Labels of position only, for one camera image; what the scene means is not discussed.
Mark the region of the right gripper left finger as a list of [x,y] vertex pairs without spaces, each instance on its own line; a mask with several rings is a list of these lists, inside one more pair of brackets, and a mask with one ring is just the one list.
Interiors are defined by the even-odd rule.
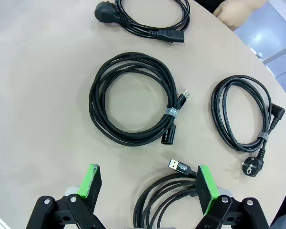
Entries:
[[102,223],[93,213],[101,186],[99,165],[89,165],[78,189],[59,200],[51,196],[39,197],[26,228],[63,229],[66,225],[75,225],[79,229],[101,229]]

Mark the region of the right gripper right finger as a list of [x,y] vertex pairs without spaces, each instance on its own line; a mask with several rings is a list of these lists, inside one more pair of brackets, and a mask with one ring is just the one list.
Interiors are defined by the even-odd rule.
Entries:
[[221,194],[208,166],[199,166],[196,183],[203,218],[198,229],[220,229],[228,225],[233,229],[267,229],[269,225],[256,198],[244,198],[241,202]]

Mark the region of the person's left hand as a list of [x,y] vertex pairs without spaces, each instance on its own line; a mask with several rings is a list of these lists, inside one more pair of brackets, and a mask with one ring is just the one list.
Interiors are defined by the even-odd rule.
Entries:
[[248,0],[225,0],[213,12],[224,25],[234,31],[253,13],[255,8]]

